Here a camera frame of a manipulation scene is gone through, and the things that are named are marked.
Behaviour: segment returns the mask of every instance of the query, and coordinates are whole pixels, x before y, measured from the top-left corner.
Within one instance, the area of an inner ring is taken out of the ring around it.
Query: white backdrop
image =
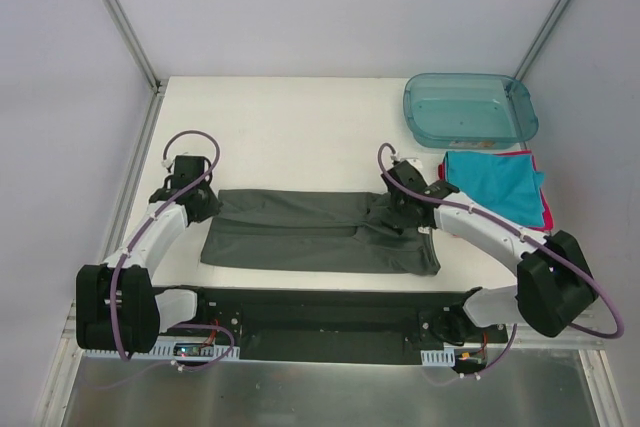
[[[158,74],[511,74],[555,0],[120,0]]]
[[[149,91],[101,0],[0,0],[0,425],[32,424]]]
[[[526,79],[557,225],[580,239],[627,323],[606,345],[629,425],[640,425],[639,31],[640,0],[575,0]]]

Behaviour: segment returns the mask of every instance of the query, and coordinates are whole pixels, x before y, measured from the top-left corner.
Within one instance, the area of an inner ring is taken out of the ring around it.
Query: gray garment
[[[388,225],[389,194],[222,190],[200,260],[250,269],[435,275],[430,235]]]

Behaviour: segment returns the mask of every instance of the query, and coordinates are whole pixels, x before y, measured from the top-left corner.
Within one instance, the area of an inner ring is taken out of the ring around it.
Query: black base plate
[[[465,293],[380,293],[189,288],[198,293],[194,323],[215,320],[232,331],[250,360],[419,365],[421,350],[441,350],[429,321]],[[485,330],[505,343],[504,329]],[[206,331],[169,330],[206,337]],[[481,332],[466,341],[479,344]],[[224,335],[219,345],[228,345]]]

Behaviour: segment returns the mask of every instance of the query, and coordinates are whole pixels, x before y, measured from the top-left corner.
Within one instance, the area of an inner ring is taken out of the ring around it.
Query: blue cloth
[[[445,177],[487,209],[526,227],[544,227],[544,174],[533,169],[531,154],[447,152]]]

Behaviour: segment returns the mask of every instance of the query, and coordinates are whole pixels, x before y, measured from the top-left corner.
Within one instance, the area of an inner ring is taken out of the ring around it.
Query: teal plastic tub
[[[416,75],[403,104],[413,137],[425,147],[508,149],[538,132],[529,91],[506,75]]]

